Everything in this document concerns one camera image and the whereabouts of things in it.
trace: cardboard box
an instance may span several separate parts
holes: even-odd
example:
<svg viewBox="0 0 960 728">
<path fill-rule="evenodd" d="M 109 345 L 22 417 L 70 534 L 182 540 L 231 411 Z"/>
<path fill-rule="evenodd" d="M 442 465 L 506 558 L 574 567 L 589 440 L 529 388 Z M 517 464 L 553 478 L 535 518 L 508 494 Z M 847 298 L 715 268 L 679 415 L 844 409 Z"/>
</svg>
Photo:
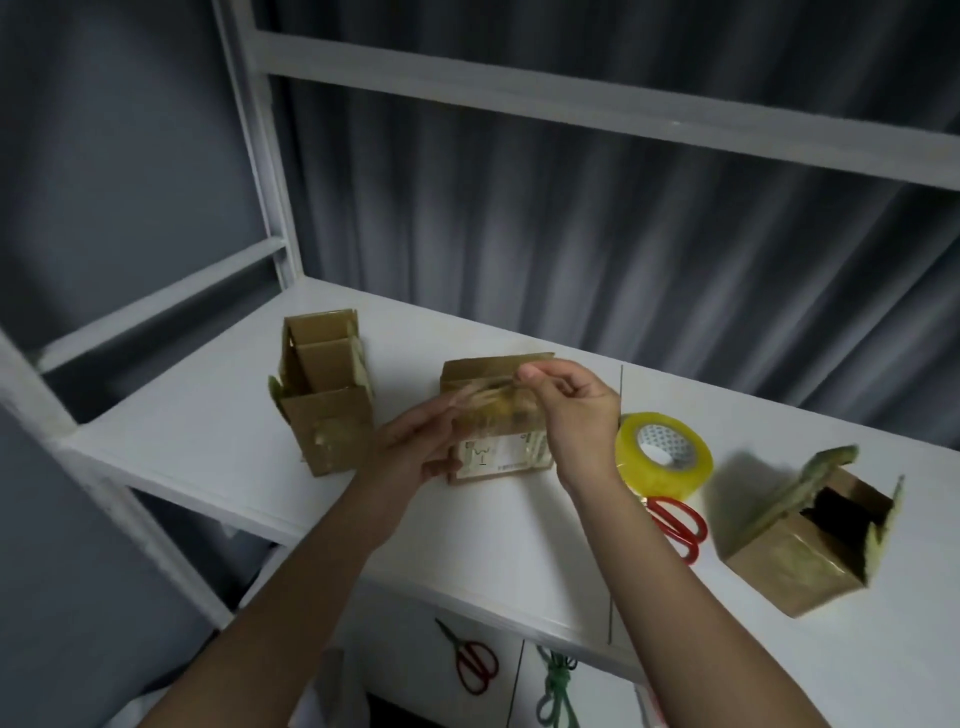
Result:
<svg viewBox="0 0 960 728">
<path fill-rule="evenodd" d="M 279 379 L 271 377 L 270 394 L 312 474 L 356 468 L 373 435 L 356 311 L 284 319 Z"/>
<path fill-rule="evenodd" d="M 903 498 L 847 472 L 856 445 L 818 452 L 737 540 L 726 564 L 789 617 L 870 585 Z"/>
<path fill-rule="evenodd" d="M 464 467 L 448 481 L 462 483 L 498 475 L 553 467 L 546 442 L 546 420 L 537 398 L 514 384 L 520 364 L 553 357 L 553 353 L 457 359 L 444 364 L 440 391 L 466 388 L 465 414 L 457 424 L 470 438 L 451 449 Z"/>
</svg>

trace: packing tape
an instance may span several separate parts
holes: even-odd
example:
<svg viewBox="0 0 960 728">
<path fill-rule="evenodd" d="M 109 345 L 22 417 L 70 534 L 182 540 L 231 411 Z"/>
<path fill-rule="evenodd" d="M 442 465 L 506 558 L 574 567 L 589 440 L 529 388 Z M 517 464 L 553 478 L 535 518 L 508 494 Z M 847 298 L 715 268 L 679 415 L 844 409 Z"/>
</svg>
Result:
<svg viewBox="0 0 960 728">
<path fill-rule="evenodd" d="M 686 500 L 710 477 L 713 456 L 680 420 L 637 412 L 626 415 L 616 433 L 616 467 L 638 496 Z"/>
</svg>

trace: gray curtain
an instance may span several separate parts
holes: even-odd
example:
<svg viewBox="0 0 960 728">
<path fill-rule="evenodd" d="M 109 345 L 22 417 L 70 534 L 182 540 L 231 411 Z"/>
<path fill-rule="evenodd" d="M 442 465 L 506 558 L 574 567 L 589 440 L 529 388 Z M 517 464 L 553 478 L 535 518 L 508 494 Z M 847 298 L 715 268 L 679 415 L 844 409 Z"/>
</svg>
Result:
<svg viewBox="0 0 960 728">
<path fill-rule="evenodd" d="M 305 36 L 956 132 L 960 6 L 277 0 Z M 956 193 L 277 85 L 309 275 L 960 445 Z"/>
</svg>

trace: hand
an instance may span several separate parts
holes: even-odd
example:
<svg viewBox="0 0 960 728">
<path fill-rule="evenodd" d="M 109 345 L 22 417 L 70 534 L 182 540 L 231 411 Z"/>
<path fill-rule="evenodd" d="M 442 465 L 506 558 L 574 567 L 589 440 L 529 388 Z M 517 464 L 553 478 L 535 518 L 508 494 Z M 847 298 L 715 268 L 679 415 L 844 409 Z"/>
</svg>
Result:
<svg viewBox="0 0 960 728">
<path fill-rule="evenodd" d="M 457 394 L 449 392 L 418 404 L 374 434 L 371 452 L 343 496 L 372 516 L 363 527 L 370 530 L 374 548 L 394 533 L 423 483 L 463 466 L 449 456 L 450 447 L 464 436 L 453 424 L 460 414 Z"/>
<path fill-rule="evenodd" d="M 516 379 L 546 413 L 546 434 L 557 475 L 575 499 L 591 485 L 619 482 L 613 455 L 620 397 L 586 367 L 565 359 L 523 364 Z"/>
</svg>

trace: scissors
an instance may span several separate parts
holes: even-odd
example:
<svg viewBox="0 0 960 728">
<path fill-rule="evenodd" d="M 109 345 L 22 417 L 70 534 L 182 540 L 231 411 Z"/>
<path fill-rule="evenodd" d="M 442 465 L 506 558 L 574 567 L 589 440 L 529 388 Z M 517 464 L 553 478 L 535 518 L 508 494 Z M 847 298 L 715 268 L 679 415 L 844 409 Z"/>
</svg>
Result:
<svg viewBox="0 0 960 728">
<path fill-rule="evenodd" d="M 453 644 L 454 654 L 457 658 L 457 675 L 460 677 L 460 684 L 463 685 L 464 690 L 471 695 L 482 695 L 487 691 L 487 688 L 490 687 L 491 680 L 496 677 L 500 671 L 500 661 L 496 659 L 493 650 L 483 643 L 461 640 L 453 634 L 453 630 L 439 619 L 434 619 L 434 621 L 440 625 L 444 636 Z M 480 653 L 486 653 L 490 659 L 484 660 L 480 654 L 478 654 L 478 650 Z M 469 681 L 464 674 L 464 669 L 473 675 Z"/>
<path fill-rule="evenodd" d="M 707 522 L 704 521 L 704 517 L 686 503 L 672 497 L 642 497 L 640 502 L 650 511 L 650 515 L 654 517 L 654 523 L 660 527 L 664 536 L 686 546 L 686 554 L 682 554 L 682 557 L 685 564 L 692 566 L 700 555 L 700 544 L 707 540 Z M 687 514 L 693 520 L 697 530 L 691 531 L 686 523 L 670 513 L 666 508 L 667 505 Z"/>
</svg>

